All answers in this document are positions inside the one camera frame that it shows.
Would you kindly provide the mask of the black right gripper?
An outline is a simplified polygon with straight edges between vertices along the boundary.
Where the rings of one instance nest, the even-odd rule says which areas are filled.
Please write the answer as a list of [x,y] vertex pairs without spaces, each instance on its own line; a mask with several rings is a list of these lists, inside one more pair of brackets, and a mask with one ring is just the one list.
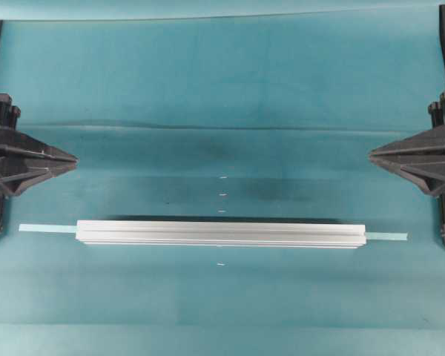
[[428,113],[432,129],[376,148],[369,160],[438,197],[445,194],[445,91],[428,106]]

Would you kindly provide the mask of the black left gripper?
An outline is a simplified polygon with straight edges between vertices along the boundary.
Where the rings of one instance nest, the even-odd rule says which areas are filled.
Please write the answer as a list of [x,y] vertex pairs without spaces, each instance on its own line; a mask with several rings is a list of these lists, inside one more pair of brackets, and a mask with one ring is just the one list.
[[0,193],[16,197],[28,188],[76,168],[78,158],[16,130],[21,116],[12,98],[0,93],[0,151],[42,159],[0,159]]

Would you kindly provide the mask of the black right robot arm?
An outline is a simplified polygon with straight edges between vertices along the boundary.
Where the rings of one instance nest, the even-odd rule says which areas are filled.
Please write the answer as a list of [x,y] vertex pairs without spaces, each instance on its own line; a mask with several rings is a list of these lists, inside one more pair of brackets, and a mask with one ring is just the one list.
[[[445,67],[445,4],[439,6],[439,38]],[[376,148],[369,153],[369,160],[438,199],[445,245],[445,91],[429,105],[428,113],[431,129]]]

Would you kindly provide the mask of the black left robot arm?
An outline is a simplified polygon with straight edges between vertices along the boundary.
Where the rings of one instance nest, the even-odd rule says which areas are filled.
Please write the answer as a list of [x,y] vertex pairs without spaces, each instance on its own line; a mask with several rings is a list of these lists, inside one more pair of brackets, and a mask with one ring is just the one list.
[[12,98],[0,93],[0,233],[5,202],[28,188],[76,168],[78,159],[16,129],[21,116]]

